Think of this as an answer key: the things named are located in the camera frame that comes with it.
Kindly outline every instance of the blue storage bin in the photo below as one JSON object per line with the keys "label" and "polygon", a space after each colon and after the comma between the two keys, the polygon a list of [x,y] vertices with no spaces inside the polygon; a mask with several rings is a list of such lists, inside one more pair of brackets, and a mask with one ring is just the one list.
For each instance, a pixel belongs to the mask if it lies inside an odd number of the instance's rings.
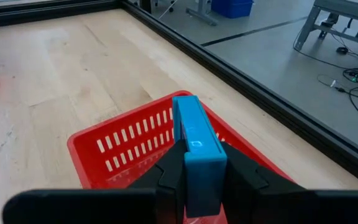
{"label": "blue storage bin", "polygon": [[252,0],[212,0],[211,9],[218,14],[228,18],[238,18],[243,16],[249,16],[251,13]]}

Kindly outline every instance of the wooden floor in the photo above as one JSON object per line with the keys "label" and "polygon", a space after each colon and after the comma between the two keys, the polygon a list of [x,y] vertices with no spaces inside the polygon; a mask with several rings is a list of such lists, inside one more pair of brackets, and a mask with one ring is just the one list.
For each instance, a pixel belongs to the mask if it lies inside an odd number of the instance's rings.
{"label": "wooden floor", "polygon": [[13,194],[80,188],[68,137],[177,90],[200,97],[307,188],[358,180],[122,10],[0,27],[0,213]]}

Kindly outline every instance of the blue object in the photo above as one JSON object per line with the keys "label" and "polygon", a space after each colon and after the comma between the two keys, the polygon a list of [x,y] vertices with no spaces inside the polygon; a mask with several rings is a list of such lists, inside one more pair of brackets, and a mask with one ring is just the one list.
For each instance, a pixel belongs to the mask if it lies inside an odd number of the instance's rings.
{"label": "blue object", "polygon": [[173,98],[175,142],[186,139],[187,217],[217,215],[221,209],[227,156],[197,96]]}
{"label": "blue object", "polygon": [[212,0],[211,9],[228,18],[249,16],[251,13],[252,0]]}

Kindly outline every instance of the basket rim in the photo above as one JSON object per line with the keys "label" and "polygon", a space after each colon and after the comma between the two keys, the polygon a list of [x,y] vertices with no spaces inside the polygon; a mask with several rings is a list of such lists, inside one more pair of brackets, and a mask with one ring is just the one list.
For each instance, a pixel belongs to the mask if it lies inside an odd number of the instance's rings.
{"label": "basket rim", "polygon": [[[174,96],[177,95],[193,95],[192,93],[190,93],[189,91],[186,90],[180,90],[180,91],[175,91],[167,96],[163,96],[157,100],[153,100],[149,103],[146,103],[140,107],[134,108],[132,110],[129,110],[127,112],[124,112],[118,116],[115,116],[113,118],[109,118],[105,121],[102,121],[98,124],[92,125],[88,128],[82,129],[81,131],[78,131],[74,134],[72,134],[68,140],[67,140],[67,147],[68,150],[70,152],[71,155],[71,159],[73,160],[74,163],[74,167],[77,171],[78,177],[80,178],[80,182],[83,186],[83,188],[91,188],[91,181],[89,180],[88,176],[86,175],[86,172],[83,168],[83,164],[78,156],[78,153],[75,149],[74,146],[74,142],[75,139],[79,136],[82,136],[84,133],[88,133],[90,131],[93,131],[95,129],[98,129],[108,123],[112,123],[116,120],[119,120],[123,117],[129,116],[130,114],[134,114],[138,111],[141,111],[143,109],[146,108],[150,108],[153,105],[156,105],[158,103],[160,103],[161,101],[164,101],[166,99],[169,98],[173,98]],[[255,155],[261,160],[263,161],[270,169],[274,170],[274,172],[276,172],[277,174],[280,174],[281,176],[283,176],[284,178],[293,181],[288,175],[286,175],[286,173],[284,173],[284,171],[282,171],[280,168],[278,168],[270,159],[268,159],[265,155],[263,155],[258,149],[256,149],[249,141],[247,141],[245,138],[243,138],[236,130],[234,130],[232,127],[230,127],[230,125],[228,125],[221,117],[219,117],[213,110],[211,110],[208,106],[206,106],[203,102],[201,102],[201,104],[203,105],[204,110],[210,115],[212,116],[214,119],[216,119],[219,123],[221,123],[235,138],[237,138],[238,140],[240,140],[241,143],[243,143],[243,145],[245,145],[250,151],[252,151],[253,153],[255,153]]]}

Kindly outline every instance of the red basket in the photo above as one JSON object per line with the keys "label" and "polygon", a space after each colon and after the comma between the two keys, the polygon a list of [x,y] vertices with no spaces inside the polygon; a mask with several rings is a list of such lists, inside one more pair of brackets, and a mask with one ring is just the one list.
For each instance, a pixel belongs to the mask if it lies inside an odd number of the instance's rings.
{"label": "red basket", "polygon": [[[72,135],[67,145],[83,188],[124,188],[151,168],[174,142],[172,98],[188,95],[192,94],[174,92]],[[203,106],[219,140],[290,179],[206,105]]]}

